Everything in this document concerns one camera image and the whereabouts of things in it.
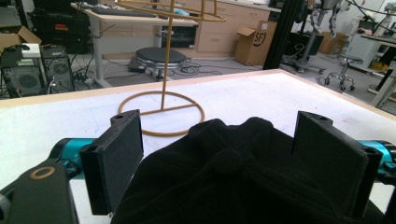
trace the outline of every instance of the stool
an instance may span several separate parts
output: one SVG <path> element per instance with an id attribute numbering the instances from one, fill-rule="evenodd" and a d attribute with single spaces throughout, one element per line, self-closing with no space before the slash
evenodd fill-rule
<path id="1" fill-rule="evenodd" d="M 145 69 L 150 68 L 153 70 L 153 73 L 158 71 L 156 76 L 157 81 L 163 78 L 163 70 L 165 69 L 165 55 L 165 48 L 155 47 L 139 49 L 134 54 L 136 61 L 145 66 Z M 184 54 L 170 49 L 168 68 L 178 68 L 182 66 L 186 60 L 187 58 Z"/>
<path id="2" fill-rule="evenodd" d="M 353 91 L 355 90 L 355 83 L 353 82 L 353 78 L 347 76 L 346 71 L 349 67 L 350 63 L 363 63 L 363 60 L 361 58 L 351 56 L 351 55 L 346 55 L 346 54 L 340 54 L 338 55 L 338 60 L 343 60 L 344 61 L 344 67 L 343 70 L 341 70 L 340 73 L 332 72 L 330 73 L 324 80 L 325 85 L 329 85 L 330 83 L 330 77 L 336 77 L 340 79 L 340 89 L 341 91 L 344 91 L 346 89 L 345 83 L 346 81 L 352 82 L 352 85 L 350 86 L 350 89 Z"/>

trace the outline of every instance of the white tabletop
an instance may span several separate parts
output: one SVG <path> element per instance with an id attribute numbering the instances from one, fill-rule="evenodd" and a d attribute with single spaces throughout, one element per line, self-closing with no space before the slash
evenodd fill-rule
<path id="1" fill-rule="evenodd" d="M 161 89 L 162 83 L 149 83 L 0 101 L 0 189 L 45 160 L 59 140 L 100 136 L 128 96 Z M 396 144 L 394 116 L 282 70 L 169 81 L 167 90 L 195 100 L 204 109 L 205 120 L 222 119 L 237 125 L 260 117 L 293 136 L 297 112 L 302 110 L 332 119 L 335 128 L 357 140 Z M 157 96 L 143 96 L 124 109 L 143 112 L 159 108 L 160 101 Z M 165 97 L 165 107 L 182 103 Z M 144 129 L 164 132 L 188 129 L 199 118 L 196 108 L 141 117 Z M 143 135 L 145 156 L 180 137 Z M 72 180 L 71 186 L 80 223 L 110 222 L 108 217 L 91 215 L 83 180 Z M 391 186 L 375 184 L 371 200 L 384 211 L 392 190 Z"/>

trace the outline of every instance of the cap button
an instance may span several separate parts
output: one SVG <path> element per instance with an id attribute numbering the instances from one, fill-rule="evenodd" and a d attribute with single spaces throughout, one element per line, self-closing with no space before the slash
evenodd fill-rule
<path id="1" fill-rule="evenodd" d="M 218 175 L 234 175 L 241 167 L 242 158 L 233 149 L 223 149 L 213 157 L 212 169 Z"/>

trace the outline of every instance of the hat stand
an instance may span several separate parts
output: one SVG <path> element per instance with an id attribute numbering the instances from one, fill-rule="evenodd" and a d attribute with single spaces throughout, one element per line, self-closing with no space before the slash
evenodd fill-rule
<path id="1" fill-rule="evenodd" d="M 165 53 L 165 68 L 163 70 L 163 89 L 161 91 L 144 91 L 144 92 L 134 94 L 130 97 L 127 97 L 125 100 L 123 100 L 121 102 L 118 112 L 121 113 L 125 104 L 128 103 L 129 101 L 133 100 L 136 97 L 139 97 L 142 95 L 160 94 L 162 96 L 161 108 L 157 109 L 157 110 L 150 110 L 150 111 L 142 112 L 140 114 L 141 116 L 148 115 L 148 114 L 154 114 L 154 113 L 162 113 L 165 111 L 178 110 L 178 109 L 195 106 L 199 109 L 199 111 L 201 113 L 201 119 L 199 122 L 200 123 L 203 122 L 205 119 L 205 112 L 198 103 L 196 103 L 194 100 L 192 100 L 191 98 L 189 98 L 185 95 L 182 95 L 182 94 L 179 94 L 176 92 L 166 91 L 166 78 L 167 78 L 167 74 L 168 74 L 169 52 L 170 52 L 171 38 L 172 38 L 172 25 L 173 25 L 173 18 L 187 19 L 187 20 L 193 20 L 193 21 L 225 21 L 225 19 L 223 19 L 222 17 L 217 15 L 217 0 L 214 0 L 213 13 L 205 12 L 205 0 L 202 0 L 201 10 L 196 10 L 196 9 L 188 8 L 188 7 L 177 7 L 179 9 L 185 10 L 187 12 L 195 13 L 198 15 L 197 17 L 190 16 L 190 15 L 186 16 L 186 15 L 175 14 L 174 13 L 175 0 L 171 0 L 170 5 L 155 3 L 152 0 L 150 0 L 150 2 L 135 1 L 135 0 L 124 0 L 124 1 L 119 0 L 119 1 L 116 1 L 116 5 L 120 6 L 120 7 L 126 7 L 129 9 L 140 10 L 140 11 L 144 11 L 144 12 L 148 12 L 148 13 L 152 13 L 152 14 L 157 14 L 159 16 L 166 16 L 169 18 L 168 36 L 167 36 L 167 41 L 166 41 L 166 53 Z M 155 9 L 147 8 L 147 6 L 169 8 L 169 11 L 155 10 Z M 185 99 L 185 100 L 189 101 L 190 104 L 165 108 L 164 107 L 165 95 L 173 95 L 178 98 Z M 147 130 L 142 129 L 142 133 L 145 133 L 148 135 L 154 135 L 154 136 L 177 136 L 177 135 L 186 134 L 187 132 L 188 132 L 188 130 L 172 132 L 172 133 L 160 133 L 160 132 L 153 132 L 153 131 L 147 131 Z"/>

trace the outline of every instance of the chair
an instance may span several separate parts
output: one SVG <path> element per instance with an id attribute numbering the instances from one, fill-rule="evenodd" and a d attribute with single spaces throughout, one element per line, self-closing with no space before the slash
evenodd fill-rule
<path id="1" fill-rule="evenodd" d="M 346 54 L 340 54 L 338 55 L 338 60 L 343 60 L 344 61 L 344 67 L 343 70 L 341 70 L 340 73 L 337 72 L 332 72 L 330 73 L 324 81 L 325 85 L 329 85 L 330 83 L 330 77 L 336 77 L 338 79 L 340 79 L 340 89 L 341 91 L 344 91 L 346 89 L 345 87 L 345 83 L 346 81 L 350 81 L 352 82 L 352 85 L 350 86 L 350 89 L 353 91 L 355 90 L 355 83 L 353 82 L 353 78 L 347 76 L 346 71 L 349 67 L 350 63 L 363 63 L 363 60 L 361 58 L 355 57 L 355 56 L 351 56 L 351 55 L 346 55 Z"/>
<path id="2" fill-rule="evenodd" d="M 146 69 L 151 69 L 152 73 L 157 73 L 156 79 L 163 79 L 163 70 L 165 69 L 166 48 L 143 48 L 135 52 L 134 56 L 138 63 Z M 174 69 L 182 66 L 187 58 L 184 54 L 170 49 L 168 69 Z"/>

